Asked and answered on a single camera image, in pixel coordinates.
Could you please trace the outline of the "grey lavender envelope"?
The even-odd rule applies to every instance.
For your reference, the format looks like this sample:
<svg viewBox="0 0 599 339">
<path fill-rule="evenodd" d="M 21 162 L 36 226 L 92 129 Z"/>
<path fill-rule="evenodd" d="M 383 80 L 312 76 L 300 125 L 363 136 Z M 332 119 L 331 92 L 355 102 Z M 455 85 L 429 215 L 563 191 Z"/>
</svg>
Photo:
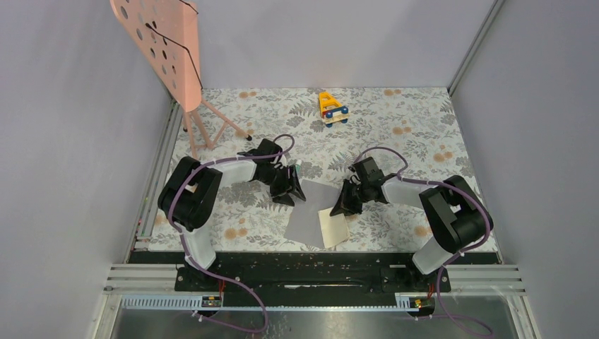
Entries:
<svg viewBox="0 0 599 339">
<path fill-rule="evenodd" d="M 284 238 L 323 249 L 319 211 L 335 205 L 340 189 L 308 179 L 303 179 L 300 184 L 307 200 L 295 202 Z"/>
</svg>

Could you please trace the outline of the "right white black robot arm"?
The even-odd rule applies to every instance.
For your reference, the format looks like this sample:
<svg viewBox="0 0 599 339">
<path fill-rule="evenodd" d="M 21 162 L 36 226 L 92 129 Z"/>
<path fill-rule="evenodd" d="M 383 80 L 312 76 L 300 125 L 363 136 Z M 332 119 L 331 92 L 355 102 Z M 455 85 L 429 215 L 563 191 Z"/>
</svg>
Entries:
<svg viewBox="0 0 599 339">
<path fill-rule="evenodd" d="M 365 203 L 406 205 L 425 212 L 432 238 L 412 258 L 405 281 L 422 291 L 433 281 L 433 272 L 453 255 L 492 230 L 492 219 L 467 181 L 453 175 L 442 182 L 426 182 L 384 174 L 372 157 L 350 166 L 352 178 L 343 181 L 330 216 L 362 213 Z"/>
</svg>

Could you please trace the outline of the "beige lined letter paper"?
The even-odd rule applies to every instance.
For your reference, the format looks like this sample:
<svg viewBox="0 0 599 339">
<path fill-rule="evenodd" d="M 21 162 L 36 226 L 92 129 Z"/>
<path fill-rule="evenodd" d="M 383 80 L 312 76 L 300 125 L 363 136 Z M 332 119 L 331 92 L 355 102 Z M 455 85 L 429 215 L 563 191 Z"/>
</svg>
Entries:
<svg viewBox="0 0 599 339">
<path fill-rule="evenodd" d="M 344 214 L 331 216 L 332 208 L 318 212 L 319 224 L 325 248 L 335 247 L 350 237 L 347 220 Z"/>
</svg>

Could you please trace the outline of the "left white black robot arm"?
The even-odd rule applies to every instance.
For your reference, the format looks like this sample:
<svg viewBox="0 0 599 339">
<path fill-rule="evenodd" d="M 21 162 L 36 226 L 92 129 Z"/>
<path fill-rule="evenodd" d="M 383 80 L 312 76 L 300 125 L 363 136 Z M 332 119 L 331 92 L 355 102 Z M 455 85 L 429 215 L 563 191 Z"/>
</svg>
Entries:
<svg viewBox="0 0 599 339">
<path fill-rule="evenodd" d="M 185 260 L 194 267 L 191 279 L 202 290 L 213 289 L 219 281 L 218 269 L 211 266 L 216 253 L 207 223 L 221 188 L 260 182 L 274 203 L 294 206 L 295 200 L 306 201 L 298 169 L 286 155 L 276 141 L 264 138 L 257 148 L 232 157 L 202 163 L 186 156 L 178 162 L 157 205 L 179 233 Z"/>
</svg>

